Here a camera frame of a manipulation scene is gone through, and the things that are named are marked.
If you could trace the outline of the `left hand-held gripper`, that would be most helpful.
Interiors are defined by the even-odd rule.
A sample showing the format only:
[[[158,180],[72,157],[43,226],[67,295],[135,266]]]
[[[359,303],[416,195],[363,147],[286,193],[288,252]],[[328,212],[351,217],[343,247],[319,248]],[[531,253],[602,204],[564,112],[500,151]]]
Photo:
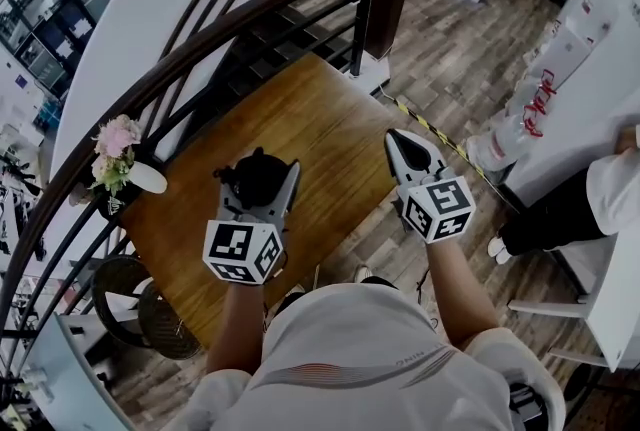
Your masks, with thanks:
[[[301,164],[295,160],[286,174],[267,217],[283,220],[291,211],[301,178]],[[284,270],[289,230],[246,212],[238,198],[239,183],[220,174],[218,215],[207,222],[202,259],[220,280],[261,286]]]

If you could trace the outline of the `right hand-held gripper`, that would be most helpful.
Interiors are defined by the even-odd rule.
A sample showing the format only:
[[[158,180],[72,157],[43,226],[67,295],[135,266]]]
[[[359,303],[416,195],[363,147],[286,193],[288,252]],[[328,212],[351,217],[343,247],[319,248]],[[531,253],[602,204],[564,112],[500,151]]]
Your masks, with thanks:
[[[415,231],[427,244],[463,234],[476,204],[466,179],[445,165],[440,150],[400,129],[387,130],[384,148],[397,182],[393,206],[404,229]]]

